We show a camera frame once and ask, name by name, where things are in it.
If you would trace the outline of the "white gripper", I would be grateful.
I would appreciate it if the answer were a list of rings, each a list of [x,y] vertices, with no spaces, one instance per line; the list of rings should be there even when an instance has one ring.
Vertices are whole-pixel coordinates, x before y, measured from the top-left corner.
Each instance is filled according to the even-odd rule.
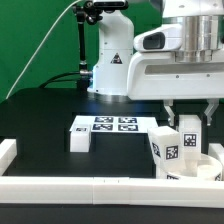
[[[164,24],[134,38],[136,53],[127,76],[132,100],[164,100],[170,126],[175,123],[173,101],[208,99],[207,125],[224,98],[224,44],[218,33],[184,33],[180,24]]]

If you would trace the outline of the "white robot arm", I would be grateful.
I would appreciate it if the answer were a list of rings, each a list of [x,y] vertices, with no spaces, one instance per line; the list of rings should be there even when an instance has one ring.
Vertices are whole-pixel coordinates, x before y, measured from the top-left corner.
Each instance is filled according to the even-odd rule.
[[[108,100],[205,99],[208,120],[224,98],[224,0],[147,0],[162,25],[140,35],[121,11],[130,0],[91,0],[99,22],[99,60],[88,91]]]

